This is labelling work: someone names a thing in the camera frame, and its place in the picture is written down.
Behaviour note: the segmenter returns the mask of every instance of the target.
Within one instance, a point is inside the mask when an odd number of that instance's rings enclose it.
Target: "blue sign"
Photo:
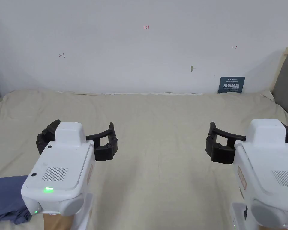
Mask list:
[[[245,77],[221,77],[218,93],[242,93]]]

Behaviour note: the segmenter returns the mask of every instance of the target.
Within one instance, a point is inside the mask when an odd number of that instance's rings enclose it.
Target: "beige bed sheet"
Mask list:
[[[205,152],[209,124],[245,134],[255,118],[288,113],[269,91],[253,94],[88,95],[14,91],[0,103],[0,177],[27,175],[39,154],[35,145],[53,120],[80,122],[86,135],[114,123],[118,152],[97,162],[89,229],[231,229],[229,206],[242,197],[230,165]],[[42,215],[0,229],[43,229]]]

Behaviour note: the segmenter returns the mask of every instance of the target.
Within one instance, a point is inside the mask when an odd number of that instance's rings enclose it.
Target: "wrinkled fabric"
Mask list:
[[[18,90],[0,103],[0,177],[27,175],[39,153],[38,134],[54,120],[79,122],[85,135],[114,123],[118,151],[96,162],[88,229],[229,230],[231,202],[243,202],[231,165],[205,152],[210,122],[245,135],[252,119],[288,113],[269,91],[251,94],[93,95]],[[218,137],[223,145],[226,140]],[[101,139],[106,144],[107,138]],[[44,230],[43,215],[4,230]]]
[[[18,225],[30,220],[31,214],[20,194],[21,187],[27,177],[0,178],[0,221],[10,220]]]

